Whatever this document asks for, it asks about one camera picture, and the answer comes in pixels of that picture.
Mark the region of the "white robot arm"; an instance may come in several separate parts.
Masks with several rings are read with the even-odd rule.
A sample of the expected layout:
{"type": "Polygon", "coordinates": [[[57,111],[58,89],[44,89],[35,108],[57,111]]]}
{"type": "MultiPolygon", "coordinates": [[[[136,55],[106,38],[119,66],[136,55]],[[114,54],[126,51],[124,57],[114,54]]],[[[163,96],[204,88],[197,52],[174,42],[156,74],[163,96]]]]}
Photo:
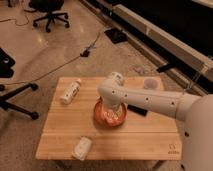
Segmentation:
{"type": "Polygon", "coordinates": [[[124,86],[124,77],[110,73],[98,86],[103,106],[116,110],[122,103],[166,115],[185,123],[181,166],[184,171],[213,171],[213,94],[124,86]]]}

